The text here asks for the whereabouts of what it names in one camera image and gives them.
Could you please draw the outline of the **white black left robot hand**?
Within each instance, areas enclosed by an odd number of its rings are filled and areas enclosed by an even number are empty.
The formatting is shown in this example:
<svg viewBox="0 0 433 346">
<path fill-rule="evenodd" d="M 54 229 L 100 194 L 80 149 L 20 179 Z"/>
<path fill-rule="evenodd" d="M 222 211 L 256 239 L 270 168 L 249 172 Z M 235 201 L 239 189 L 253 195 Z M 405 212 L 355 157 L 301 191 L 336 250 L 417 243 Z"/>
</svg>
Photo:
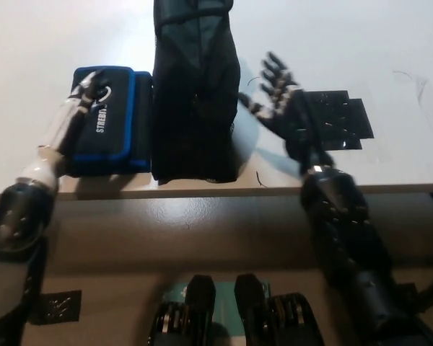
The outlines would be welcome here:
<svg viewBox="0 0 433 346">
<path fill-rule="evenodd" d="M 72 155 L 88 114 L 106 86 L 103 70 L 92 71 L 79 81 L 53 116 L 39 147 L 49 148 L 63 156 Z"/>
</svg>

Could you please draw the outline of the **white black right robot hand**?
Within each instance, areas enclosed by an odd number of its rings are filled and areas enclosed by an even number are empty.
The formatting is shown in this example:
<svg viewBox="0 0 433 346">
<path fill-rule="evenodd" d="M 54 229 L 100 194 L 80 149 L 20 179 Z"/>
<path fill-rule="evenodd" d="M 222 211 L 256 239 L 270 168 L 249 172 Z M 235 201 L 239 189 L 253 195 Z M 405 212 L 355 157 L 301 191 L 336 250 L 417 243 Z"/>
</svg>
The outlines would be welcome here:
<svg viewBox="0 0 433 346">
<path fill-rule="evenodd" d="M 300 165 L 302 174 L 313 166 L 333 167 L 333 159 L 323 147 L 304 89 L 274 53 L 267 53 L 262 64 L 261 76 L 265 82 L 261 89 L 271 105 L 262 105 L 242 92 L 238 94 L 239 102 L 262 126 L 284 141 L 288 157 Z"/>
</svg>

